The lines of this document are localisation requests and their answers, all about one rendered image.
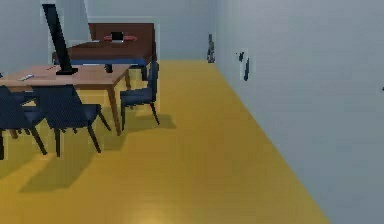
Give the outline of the red pillow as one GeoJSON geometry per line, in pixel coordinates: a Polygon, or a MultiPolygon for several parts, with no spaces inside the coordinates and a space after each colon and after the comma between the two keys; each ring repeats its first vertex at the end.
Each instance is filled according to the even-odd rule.
{"type": "Polygon", "coordinates": [[[119,38],[113,38],[112,35],[104,36],[103,41],[115,41],[115,42],[127,42],[127,41],[136,41],[138,38],[136,36],[131,36],[131,35],[124,35],[119,38]]]}

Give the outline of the black television set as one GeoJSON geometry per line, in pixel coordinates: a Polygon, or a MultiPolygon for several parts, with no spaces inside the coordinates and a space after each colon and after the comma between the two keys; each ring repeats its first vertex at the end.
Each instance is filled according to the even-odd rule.
{"type": "Polygon", "coordinates": [[[60,66],[60,69],[56,72],[56,74],[73,75],[78,71],[78,69],[73,67],[71,64],[56,5],[43,4],[42,8],[44,10],[47,25],[51,34],[51,39],[55,48],[56,60],[60,66]]]}

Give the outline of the light wooden dining table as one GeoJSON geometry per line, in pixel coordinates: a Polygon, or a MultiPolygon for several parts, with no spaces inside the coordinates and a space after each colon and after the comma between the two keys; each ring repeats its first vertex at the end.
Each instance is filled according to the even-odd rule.
{"type": "Polygon", "coordinates": [[[126,87],[130,87],[130,65],[113,65],[113,71],[107,73],[103,65],[79,65],[73,75],[57,75],[58,66],[38,65],[13,72],[0,78],[0,85],[7,86],[11,91],[29,90],[32,86],[52,86],[72,84],[80,90],[105,90],[108,94],[112,117],[118,136],[121,135],[121,124],[118,114],[115,86],[121,79],[125,79],[126,87]],[[33,78],[18,81],[25,75],[33,74],[33,78]]]}

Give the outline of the dark blue dining chair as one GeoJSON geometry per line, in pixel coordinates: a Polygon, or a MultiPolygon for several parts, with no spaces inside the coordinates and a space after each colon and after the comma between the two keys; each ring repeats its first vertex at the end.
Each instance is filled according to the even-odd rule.
{"type": "Polygon", "coordinates": [[[99,117],[107,130],[111,130],[100,104],[84,104],[75,87],[70,84],[33,86],[37,106],[45,114],[48,126],[54,131],[56,155],[61,155],[61,133],[66,129],[77,132],[86,128],[94,147],[101,152],[93,123],[99,117]]]}
{"type": "Polygon", "coordinates": [[[3,132],[5,130],[29,130],[43,155],[47,154],[36,126],[45,118],[45,114],[36,106],[23,107],[14,94],[6,87],[0,86],[0,160],[4,155],[3,132]]]}
{"type": "Polygon", "coordinates": [[[157,124],[160,121],[157,116],[154,103],[156,102],[157,90],[158,90],[158,74],[159,64],[156,60],[151,61],[151,67],[149,69],[147,86],[145,88],[126,90],[120,92],[120,110],[122,128],[125,128],[125,109],[127,107],[133,107],[137,105],[148,104],[151,107],[152,114],[157,124]]]}

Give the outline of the dark brown bed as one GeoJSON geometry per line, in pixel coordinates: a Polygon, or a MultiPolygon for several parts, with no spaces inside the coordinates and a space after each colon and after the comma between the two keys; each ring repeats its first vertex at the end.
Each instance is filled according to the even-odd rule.
{"type": "Polygon", "coordinates": [[[89,23],[91,41],[68,48],[73,65],[130,64],[140,69],[147,80],[147,65],[157,60],[155,25],[153,23],[89,23]],[[136,41],[108,42],[104,36],[112,32],[136,36],[136,41]]]}

